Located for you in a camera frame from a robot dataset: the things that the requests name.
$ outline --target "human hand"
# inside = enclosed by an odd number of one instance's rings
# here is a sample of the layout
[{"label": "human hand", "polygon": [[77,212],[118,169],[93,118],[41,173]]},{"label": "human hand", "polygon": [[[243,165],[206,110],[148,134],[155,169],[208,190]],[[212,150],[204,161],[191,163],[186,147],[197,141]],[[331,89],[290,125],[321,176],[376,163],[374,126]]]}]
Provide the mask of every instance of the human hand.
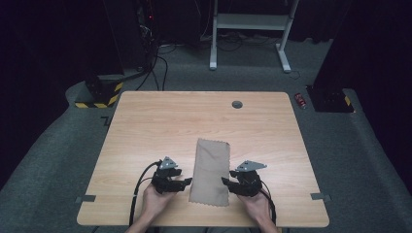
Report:
[{"label": "human hand", "polygon": [[269,200],[263,195],[263,193],[259,192],[253,197],[241,195],[237,195],[237,197],[243,202],[246,212],[251,219],[257,223],[263,233],[278,232],[275,223],[273,223],[270,217]]},{"label": "human hand", "polygon": [[152,222],[166,208],[177,192],[158,193],[155,186],[149,184],[143,193],[143,210],[139,218],[126,230],[126,233],[144,233]]},{"label": "human hand", "polygon": [[143,211],[142,215],[156,218],[166,208],[170,200],[177,192],[158,193],[155,186],[149,184],[143,193]]}]

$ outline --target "desk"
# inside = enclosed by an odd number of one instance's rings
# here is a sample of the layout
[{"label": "desk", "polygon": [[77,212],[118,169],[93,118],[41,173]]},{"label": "desk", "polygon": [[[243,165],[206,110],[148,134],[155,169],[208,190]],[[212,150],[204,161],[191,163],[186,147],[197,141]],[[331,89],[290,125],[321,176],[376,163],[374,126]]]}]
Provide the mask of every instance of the desk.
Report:
[{"label": "desk", "polygon": [[[235,100],[241,109],[232,107]],[[83,202],[78,223],[127,225],[144,169],[169,156],[183,170],[179,180],[192,177],[199,138],[230,144],[230,170],[247,159],[267,164],[257,172],[270,189],[279,227],[328,225],[324,202],[310,195],[320,191],[289,96],[212,91],[124,92],[86,191],[95,200]],[[148,184],[139,191],[135,216]],[[190,203],[189,191],[179,192],[154,225],[255,226],[234,194],[228,207],[212,207]]]},{"label": "desk", "polygon": [[211,70],[218,68],[218,28],[232,29],[256,29],[256,30],[279,30],[284,31],[282,41],[276,44],[276,51],[282,63],[285,73],[292,71],[291,66],[285,54],[285,45],[296,13],[299,0],[293,0],[292,8],[286,16],[265,16],[265,15],[239,15],[239,14],[219,14],[218,0],[215,0],[215,9],[213,16],[212,46],[210,51]]}]

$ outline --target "small round object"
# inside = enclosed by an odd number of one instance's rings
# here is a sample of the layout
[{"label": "small round object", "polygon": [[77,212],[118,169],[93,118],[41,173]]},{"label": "small round object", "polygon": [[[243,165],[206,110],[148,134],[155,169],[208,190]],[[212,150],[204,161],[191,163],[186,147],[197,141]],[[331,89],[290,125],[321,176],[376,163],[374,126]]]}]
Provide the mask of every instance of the small round object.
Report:
[{"label": "small round object", "polygon": [[235,100],[232,102],[232,107],[235,109],[240,109],[243,107],[243,103],[238,100]]}]

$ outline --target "folded cloth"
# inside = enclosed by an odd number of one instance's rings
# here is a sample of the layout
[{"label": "folded cloth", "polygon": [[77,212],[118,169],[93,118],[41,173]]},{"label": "folded cloth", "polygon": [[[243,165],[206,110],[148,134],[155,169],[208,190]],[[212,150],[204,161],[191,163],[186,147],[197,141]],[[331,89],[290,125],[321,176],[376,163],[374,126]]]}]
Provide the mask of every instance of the folded cloth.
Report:
[{"label": "folded cloth", "polygon": [[228,143],[197,141],[190,202],[218,207],[229,205],[228,189],[222,182],[222,177],[229,178],[229,159]]}]

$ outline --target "metal frame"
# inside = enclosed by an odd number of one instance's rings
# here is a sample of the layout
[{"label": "metal frame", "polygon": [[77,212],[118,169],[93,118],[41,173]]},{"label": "metal frame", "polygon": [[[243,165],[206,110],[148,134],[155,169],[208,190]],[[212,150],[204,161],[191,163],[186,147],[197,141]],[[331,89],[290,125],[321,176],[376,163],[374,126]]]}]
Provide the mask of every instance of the metal frame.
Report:
[{"label": "metal frame", "polygon": [[210,69],[218,68],[217,37],[218,28],[234,29],[258,29],[258,30],[283,30],[282,41],[276,44],[276,51],[282,63],[285,73],[292,69],[285,54],[285,46],[291,32],[291,27],[296,13],[299,0],[293,0],[292,8],[287,16],[267,16],[267,15],[238,15],[238,14],[218,14],[218,0],[215,0],[213,13],[213,38],[210,52]]}]

